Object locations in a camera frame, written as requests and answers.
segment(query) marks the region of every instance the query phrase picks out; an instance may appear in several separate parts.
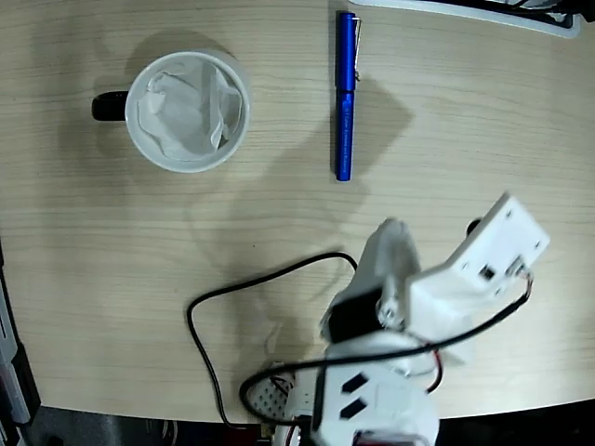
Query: tissue paper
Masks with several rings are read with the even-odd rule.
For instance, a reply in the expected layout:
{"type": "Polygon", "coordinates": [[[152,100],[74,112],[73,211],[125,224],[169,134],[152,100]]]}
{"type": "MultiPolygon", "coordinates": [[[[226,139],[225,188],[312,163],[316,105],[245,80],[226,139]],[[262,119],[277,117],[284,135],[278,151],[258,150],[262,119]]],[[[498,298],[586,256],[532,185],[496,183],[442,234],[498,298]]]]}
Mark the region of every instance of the tissue paper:
{"type": "Polygon", "coordinates": [[[194,161],[231,138],[241,109],[238,89],[219,68],[198,59],[152,77],[139,100],[139,125],[167,158],[194,161]]]}

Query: rectangular hole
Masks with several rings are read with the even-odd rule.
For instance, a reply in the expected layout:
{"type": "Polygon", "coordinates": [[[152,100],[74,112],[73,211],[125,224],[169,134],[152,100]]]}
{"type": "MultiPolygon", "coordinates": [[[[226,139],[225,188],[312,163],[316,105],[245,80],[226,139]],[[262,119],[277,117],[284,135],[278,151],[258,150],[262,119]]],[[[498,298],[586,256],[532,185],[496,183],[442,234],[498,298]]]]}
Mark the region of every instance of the rectangular hole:
{"type": "Polygon", "coordinates": [[[480,276],[490,282],[494,276],[496,276],[496,272],[489,267],[489,265],[485,265],[482,270],[480,271],[480,276]]]}

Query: wood grain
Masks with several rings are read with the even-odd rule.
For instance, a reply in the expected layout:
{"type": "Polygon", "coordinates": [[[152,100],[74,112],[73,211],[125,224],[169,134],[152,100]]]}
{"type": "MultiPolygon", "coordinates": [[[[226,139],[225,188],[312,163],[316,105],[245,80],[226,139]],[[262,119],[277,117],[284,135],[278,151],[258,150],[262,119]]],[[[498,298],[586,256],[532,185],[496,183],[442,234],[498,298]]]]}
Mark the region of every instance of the wood grain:
{"type": "MultiPolygon", "coordinates": [[[[332,248],[358,256],[387,216],[409,223],[431,266],[503,190],[552,244],[530,305],[477,339],[471,366],[446,371],[441,414],[595,397],[595,28],[562,40],[354,7],[354,180],[337,184],[330,32],[342,7],[3,2],[0,235],[44,404],[217,420],[184,324],[194,296],[332,248]],[[91,119],[95,95],[126,88],[160,55],[205,46],[238,58],[254,91],[247,139],[221,167],[162,171],[123,125],[91,119]]],[[[237,388],[264,361],[322,351],[318,320],[349,277],[331,261],[196,310],[232,419],[246,419],[237,388]]]]}

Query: pen clip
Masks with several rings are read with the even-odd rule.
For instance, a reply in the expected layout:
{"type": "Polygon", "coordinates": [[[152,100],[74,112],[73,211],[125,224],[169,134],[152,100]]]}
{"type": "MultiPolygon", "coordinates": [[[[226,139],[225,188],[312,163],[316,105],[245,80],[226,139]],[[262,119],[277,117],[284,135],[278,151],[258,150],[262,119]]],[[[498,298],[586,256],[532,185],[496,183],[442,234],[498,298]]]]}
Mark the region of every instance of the pen clip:
{"type": "Polygon", "coordinates": [[[360,55],[360,34],[362,33],[362,19],[354,17],[355,20],[355,63],[353,69],[355,70],[355,80],[360,81],[360,74],[357,71],[357,58],[360,55]]]}

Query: mug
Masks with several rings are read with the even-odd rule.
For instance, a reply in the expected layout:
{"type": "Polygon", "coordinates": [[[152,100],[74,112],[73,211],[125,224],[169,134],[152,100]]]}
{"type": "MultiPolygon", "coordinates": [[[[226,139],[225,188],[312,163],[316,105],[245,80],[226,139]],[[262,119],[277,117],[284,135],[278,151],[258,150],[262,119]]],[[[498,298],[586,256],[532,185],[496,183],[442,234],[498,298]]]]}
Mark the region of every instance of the mug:
{"type": "Polygon", "coordinates": [[[216,49],[179,51],[163,56],[142,70],[128,91],[111,91],[98,95],[91,104],[91,114],[97,121],[125,121],[128,135],[139,152],[166,170],[180,173],[204,172],[228,160],[245,138],[250,121],[252,96],[248,76],[239,62],[216,49]],[[219,68],[231,80],[242,96],[240,121],[229,140],[214,153],[192,161],[177,161],[166,157],[159,143],[139,125],[138,102],[147,92],[149,81],[163,68],[188,58],[198,58],[219,68]]]}

